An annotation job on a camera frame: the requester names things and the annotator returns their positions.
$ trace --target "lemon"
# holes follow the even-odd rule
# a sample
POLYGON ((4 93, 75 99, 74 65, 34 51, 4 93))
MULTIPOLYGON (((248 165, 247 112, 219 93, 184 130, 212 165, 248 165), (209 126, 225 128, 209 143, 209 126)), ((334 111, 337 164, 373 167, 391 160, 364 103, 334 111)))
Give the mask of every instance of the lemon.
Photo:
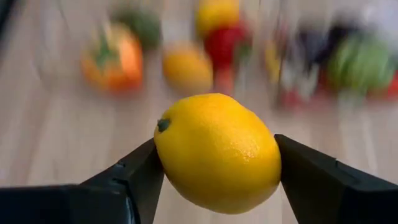
POLYGON ((202 0, 196 11, 196 26, 200 36, 206 37, 220 27, 239 21, 238 0, 202 0))
POLYGON ((249 211, 280 182, 275 139, 252 111, 229 96, 210 93, 176 102, 159 120, 154 140, 177 191, 214 212, 249 211))
POLYGON ((211 61, 193 45, 183 45, 166 51, 163 71, 168 83, 181 93, 206 93, 213 88, 211 61))

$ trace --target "wooden floor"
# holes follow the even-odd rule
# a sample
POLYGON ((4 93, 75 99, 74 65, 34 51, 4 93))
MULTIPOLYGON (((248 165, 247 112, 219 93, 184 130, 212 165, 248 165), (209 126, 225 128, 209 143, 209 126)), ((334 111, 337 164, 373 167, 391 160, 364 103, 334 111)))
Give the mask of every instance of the wooden floor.
MULTIPOLYGON (((4 45, 0 68, 1 186, 82 182, 151 138, 157 119, 178 99, 162 79, 160 51, 146 55, 146 88, 139 95, 112 98, 86 86, 74 72, 78 58, 75 49, 87 37, 89 26, 101 20, 109 2, 117 1, 58 2, 60 5, 51 0, 25 1, 14 14, 14 27, 4 45), (44 51, 51 55, 52 49, 62 53, 62 59, 57 54, 51 56, 56 67, 40 57, 44 51)), ((164 42, 192 39, 193 0, 159 2, 148 4, 163 18, 164 42)), ((292 2, 304 2, 299 5, 305 8, 306 4, 322 1, 292 2)), ((244 6, 246 12, 253 12, 247 16, 254 27, 260 27, 259 22, 275 13, 275 1, 263 0, 260 4, 259 0, 246 0, 244 6)), ((236 98, 262 118, 273 133, 290 136, 398 183, 398 104, 355 110, 335 105, 282 113, 271 109, 264 73, 248 68, 244 74, 236 98)), ((155 218, 159 224, 296 222, 281 188, 253 211, 228 216, 192 205, 167 180, 155 218)))

